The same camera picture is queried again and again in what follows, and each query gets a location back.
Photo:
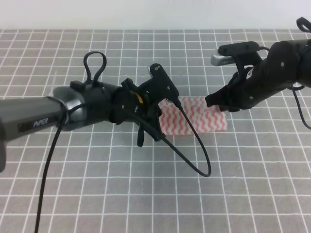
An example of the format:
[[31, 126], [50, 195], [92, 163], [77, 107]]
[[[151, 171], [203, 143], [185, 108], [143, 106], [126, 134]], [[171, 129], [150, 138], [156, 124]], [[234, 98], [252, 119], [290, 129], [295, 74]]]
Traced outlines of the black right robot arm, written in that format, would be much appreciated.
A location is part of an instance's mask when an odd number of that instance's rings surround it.
[[222, 45], [210, 62], [214, 66], [235, 64], [237, 72], [227, 85], [205, 100], [208, 107], [237, 112], [251, 109], [263, 100], [291, 89], [298, 83], [311, 85], [311, 41], [289, 40], [275, 42], [268, 48], [265, 59], [259, 55], [263, 48], [254, 41]]

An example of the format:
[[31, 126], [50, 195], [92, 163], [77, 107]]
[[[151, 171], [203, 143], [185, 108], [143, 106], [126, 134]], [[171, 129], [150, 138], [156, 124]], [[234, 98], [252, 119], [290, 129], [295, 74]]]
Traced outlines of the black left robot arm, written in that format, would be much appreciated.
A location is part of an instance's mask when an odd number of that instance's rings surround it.
[[57, 87], [51, 96], [0, 101], [0, 169], [6, 166], [6, 145], [9, 141], [42, 129], [60, 126], [73, 131], [102, 121], [117, 125], [138, 123], [131, 112], [160, 132], [159, 102], [165, 99], [164, 89], [153, 81], [135, 86], [126, 79], [122, 86], [108, 83], [84, 84], [72, 81], [70, 86]]

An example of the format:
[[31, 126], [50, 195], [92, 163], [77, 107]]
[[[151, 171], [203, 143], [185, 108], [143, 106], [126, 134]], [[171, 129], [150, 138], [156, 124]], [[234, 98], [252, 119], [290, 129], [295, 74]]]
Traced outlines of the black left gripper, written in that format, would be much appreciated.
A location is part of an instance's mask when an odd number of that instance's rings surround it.
[[[148, 126], [139, 123], [130, 115], [130, 112], [143, 120]], [[121, 83], [121, 87], [117, 88], [113, 93], [111, 122], [121, 124], [123, 122], [134, 122], [138, 124], [137, 146], [142, 147], [144, 144], [144, 133], [158, 142], [163, 136], [159, 118], [162, 111], [158, 103], [154, 101], [147, 90], [142, 86], [136, 86], [131, 79], [126, 79]]]

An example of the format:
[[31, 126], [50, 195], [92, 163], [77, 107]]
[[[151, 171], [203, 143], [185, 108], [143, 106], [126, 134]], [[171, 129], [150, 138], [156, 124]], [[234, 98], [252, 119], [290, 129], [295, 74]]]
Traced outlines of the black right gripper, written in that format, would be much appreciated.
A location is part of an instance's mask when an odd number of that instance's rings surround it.
[[289, 87], [289, 75], [282, 69], [253, 68], [249, 78], [229, 88], [223, 87], [205, 97], [207, 107], [219, 106], [221, 112], [251, 109], [258, 103]]

